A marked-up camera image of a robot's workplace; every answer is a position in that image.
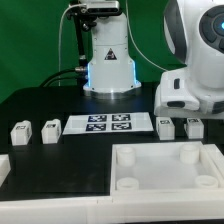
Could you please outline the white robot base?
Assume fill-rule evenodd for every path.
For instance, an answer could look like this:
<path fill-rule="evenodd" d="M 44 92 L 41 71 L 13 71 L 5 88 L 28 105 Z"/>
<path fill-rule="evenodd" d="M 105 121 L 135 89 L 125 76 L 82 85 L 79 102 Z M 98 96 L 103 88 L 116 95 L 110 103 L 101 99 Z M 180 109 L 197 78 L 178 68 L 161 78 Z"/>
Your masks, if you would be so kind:
<path fill-rule="evenodd" d="M 98 18 L 96 23 L 92 29 L 93 56 L 87 66 L 84 94 L 98 99 L 120 99 L 136 93 L 141 83 L 128 52 L 125 14 Z"/>

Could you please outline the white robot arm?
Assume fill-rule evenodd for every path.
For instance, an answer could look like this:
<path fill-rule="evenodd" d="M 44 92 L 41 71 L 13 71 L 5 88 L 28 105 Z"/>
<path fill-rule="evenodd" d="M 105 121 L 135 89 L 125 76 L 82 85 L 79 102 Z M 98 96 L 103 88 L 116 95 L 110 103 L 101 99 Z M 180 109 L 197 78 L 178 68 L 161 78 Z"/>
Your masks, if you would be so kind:
<path fill-rule="evenodd" d="M 184 66 L 162 74 L 154 114 L 224 120 L 224 0 L 169 0 L 164 34 Z"/>

